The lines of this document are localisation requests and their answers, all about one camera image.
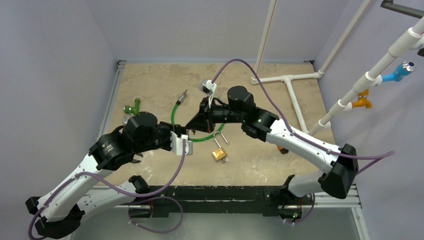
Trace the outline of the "green cable lock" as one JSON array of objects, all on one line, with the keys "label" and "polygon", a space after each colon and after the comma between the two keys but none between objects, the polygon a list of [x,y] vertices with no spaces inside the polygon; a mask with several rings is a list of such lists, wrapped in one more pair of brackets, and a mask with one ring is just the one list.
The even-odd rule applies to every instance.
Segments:
[{"label": "green cable lock", "polygon": [[[171,116],[170,116],[170,119],[171,119],[171,123],[172,124],[175,124],[175,115],[176,115],[177,108],[184,101],[184,99],[187,97],[187,91],[188,90],[186,89],[181,94],[181,96],[177,99],[177,101],[175,102],[175,105],[174,105],[174,107],[172,109]],[[205,142],[205,141],[210,140],[210,139],[213,139],[213,138],[214,138],[214,134],[211,133],[210,135],[205,136],[205,137],[193,138],[192,141],[193,142]]]}]

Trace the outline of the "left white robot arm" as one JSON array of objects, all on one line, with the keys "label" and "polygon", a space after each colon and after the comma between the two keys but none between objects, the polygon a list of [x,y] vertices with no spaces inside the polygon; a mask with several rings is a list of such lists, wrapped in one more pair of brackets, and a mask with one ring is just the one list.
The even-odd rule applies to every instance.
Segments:
[{"label": "left white robot arm", "polygon": [[138,175],[119,186],[109,183],[108,190],[88,195],[98,182],[104,183],[107,176],[133,161],[136,154],[157,149],[185,158],[193,153],[193,143],[184,127],[158,121],[149,112],[140,112],[125,125],[102,135],[60,185],[42,197],[33,196],[26,201],[27,210],[33,215],[29,238],[62,239],[104,210],[161,199],[166,186],[152,190]]}]

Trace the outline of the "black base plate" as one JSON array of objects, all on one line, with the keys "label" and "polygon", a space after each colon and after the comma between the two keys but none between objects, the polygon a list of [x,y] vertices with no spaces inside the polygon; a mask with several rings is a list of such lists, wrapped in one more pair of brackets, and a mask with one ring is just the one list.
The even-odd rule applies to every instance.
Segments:
[{"label": "black base plate", "polygon": [[297,197],[283,186],[170,186],[158,199],[131,206],[135,218],[167,218],[171,213],[260,214],[263,217],[300,219],[303,207],[313,203],[311,194]]}]

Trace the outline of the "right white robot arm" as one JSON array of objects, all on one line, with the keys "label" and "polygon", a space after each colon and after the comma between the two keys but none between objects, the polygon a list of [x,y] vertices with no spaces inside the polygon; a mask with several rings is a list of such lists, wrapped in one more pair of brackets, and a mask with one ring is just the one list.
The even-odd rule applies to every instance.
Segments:
[{"label": "right white robot arm", "polygon": [[320,192],[337,199],[347,197],[359,170],[357,151],[352,145],[340,147],[287,126],[276,114],[257,107],[254,96],[243,86],[231,87],[227,99],[224,103],[217,98],[203,98],[198,113],[185,127],[211,133],[216,124],[240,123],[247,136],[281,146],[315,165],[317,172],[287,179],[280,196],[288,204]]}]

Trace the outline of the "brass padlock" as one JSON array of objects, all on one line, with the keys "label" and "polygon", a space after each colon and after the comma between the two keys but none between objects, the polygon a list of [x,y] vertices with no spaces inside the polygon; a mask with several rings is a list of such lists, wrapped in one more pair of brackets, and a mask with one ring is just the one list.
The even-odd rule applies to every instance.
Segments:
[{"label": "brass padlock", "polygon": [[223,164],[227,163],[227,158],[228,158],[228,154],[226,153],[225,149],[222,148],[222,146],[220,145],[219,141],[216,138],[216,135],[220,134],[221,137],[224,139],[226,144],[229,144],[228,140],[226,139],[226,137],[224,136],[224,134],[221,131],[217,131],[213,134],[213,139],[215,141],[215,143],[218,146],[217,150],[214,150],[212,152],[212,156],[214,157],[216,162],[221,162]]}]

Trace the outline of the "orange tap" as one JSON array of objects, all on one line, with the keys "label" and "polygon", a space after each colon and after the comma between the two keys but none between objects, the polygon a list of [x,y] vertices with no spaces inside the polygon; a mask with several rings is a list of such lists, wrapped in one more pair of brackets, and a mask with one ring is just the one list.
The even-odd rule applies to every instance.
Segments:
[{"label": "orange tap", "polygon": [[357,101],[352,102],[352,108],[360,108],[365,107],[367,109],[370,109],[373,107],[370,100],[368,100],[369,95],[369,89],[366,89],[360,93],[357,94]]}]

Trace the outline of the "orange black brush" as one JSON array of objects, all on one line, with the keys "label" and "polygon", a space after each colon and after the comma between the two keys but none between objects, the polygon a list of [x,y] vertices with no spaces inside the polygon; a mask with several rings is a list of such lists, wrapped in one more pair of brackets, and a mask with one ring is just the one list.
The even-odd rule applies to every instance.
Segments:
[{"label": "orange black brush", "polygon": [[281,154],[287,154],[288,152],[289,152],[289,150],[288,149],[286,149],[286,148],[284,148],[284,147],[282,147],[282,146],[277,146],[277,148],[278,148],[278,150],[279,150],[279,152],[281,153]]}]

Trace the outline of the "white pvc pipe frame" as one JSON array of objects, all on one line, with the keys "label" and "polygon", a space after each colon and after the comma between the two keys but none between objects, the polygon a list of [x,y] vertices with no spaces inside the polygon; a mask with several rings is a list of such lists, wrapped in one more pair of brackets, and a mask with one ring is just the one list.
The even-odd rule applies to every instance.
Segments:
[{"label": "white pvc pipe frame", "polygon": [[387,53],[367,72],[363,74],[352,86],[352,89],[346,93],[341,99],[337,100],[336,103],[330,108],[330,110],[319,119],[311,129],[308,129],[306,122],[302,115],[297,97],[293,90],[292,82],[295,80],[304,79],[320,79],[324,76],[330,63],[335,59],[336,54],[341,50],[343,44],[347,41],[349,34],[354,30],[361,17],[366,13],[367,8],[371,5],[370,0],[365,0],[361,3],[356,13],[348,23],[347,27],[337,40],[336,44],[332,48],[331,52],[325,59],[322,66],[314,73],[305,74],[286,74],[273,77],[256,77],[252,76],[250,83],[257,85],[259,83],[271,83],[271,82],[283,82],[285,83],[289,96],[292,101],[292,105],[295,109],[295,113],[300,124],[301,130],[311,136],[316,133],[329,129],[331,127],[331,119],[341,112],[349,111],[352,108],[352,102],[358,100],[357,94],[363,92],[374,86],[378,86],[382,83],[381,73],[396,59],[401,57],[409,50],[421,51],[424,47],[424,12],[412,7],[407,7],[394,3],[392,0],[383,0],[381,2],[381,8],[400,13],[409,17],[418,18],[419,21],[413,26],[408,28],[389,48]]}]

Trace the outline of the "blue tap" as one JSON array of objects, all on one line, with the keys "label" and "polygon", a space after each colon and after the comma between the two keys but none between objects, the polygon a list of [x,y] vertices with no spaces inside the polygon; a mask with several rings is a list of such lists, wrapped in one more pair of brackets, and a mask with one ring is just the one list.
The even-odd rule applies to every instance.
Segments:
[{"label": "blue tap", "polygon": [[416,70],[416,65],[412,61],[403,61],[400,63],[394,72],[382,76],[382,82],[400,82],[404,77],[410,75]]}]

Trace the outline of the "green pipe fitting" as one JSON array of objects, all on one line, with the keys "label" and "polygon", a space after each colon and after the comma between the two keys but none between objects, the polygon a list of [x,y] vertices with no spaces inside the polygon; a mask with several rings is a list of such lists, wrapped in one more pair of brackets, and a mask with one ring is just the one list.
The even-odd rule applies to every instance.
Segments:
[{"label": "green pipe fitting", "polygon": [[126,114],[133,114],[133,115],[136,115],[138,112],[139,112],[139,109],[140,109],[140,103],[141,103],[141,100],[140,100],[140,98],[135,98],[135,100],[134,100],[134,106],[130,106],[130,105],[125,105],[124,107],[123,107],[123,111],[126,113]]}]

